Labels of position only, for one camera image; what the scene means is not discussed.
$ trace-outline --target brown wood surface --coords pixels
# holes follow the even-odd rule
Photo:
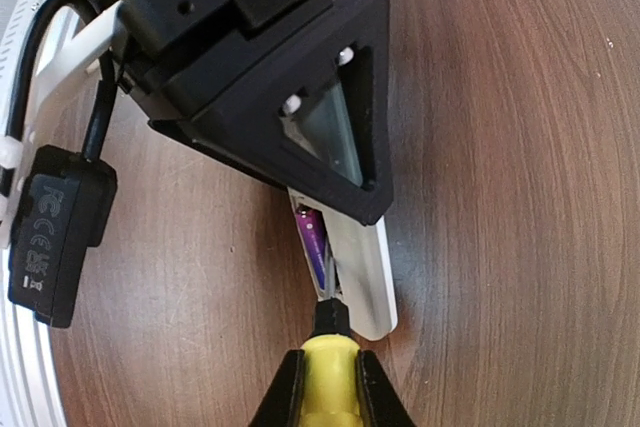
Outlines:
[[[400,324],[371,347],[409,412],[640,425],[640,0],[392,2]],[[53,336],[70,425],[246,425],[310,328],[287,199],[127,103],[106,158],[115,208]]]

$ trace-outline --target screw hole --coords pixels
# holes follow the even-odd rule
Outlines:
[[[178,13],[185,17],[193,12],[194,9],[195,6],[189,0],[183,0],[178,4]]]

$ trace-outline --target cable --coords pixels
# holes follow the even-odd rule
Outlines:
[[[89,24],[97,16],[88,0],[46,0],[38,9],[29,25],[26,39],[22,45],[9,103],[5,134],[14,139],[22,141],[24,135],[29,90],[40,44],[47,33],[49,24],[63,7],[72,8],[85,24]],[[82,149],[83,157],[90,161],[95,161],[100,157],[118,91],[113,59],[108,51],[100,57],[100,72],[102,80],[98,84],[96,100]],[[0,170],[0,193],[5,196],[11,191],[12,177],[13,171]]]

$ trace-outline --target purple battery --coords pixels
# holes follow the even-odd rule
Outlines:
[[[327,252],[327,231],[322,213],[308,207],[299,207],[295,213],[302,245],[318,281],[324,290],[324,259]]]

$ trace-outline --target wooden table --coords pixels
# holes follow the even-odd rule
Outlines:
[[[640,425],[640,0],[392,2],[400,324],[369,347],[419,426]],[[105,156],[70,425],[246,425],[310,328],[286,197],[130,103]]]

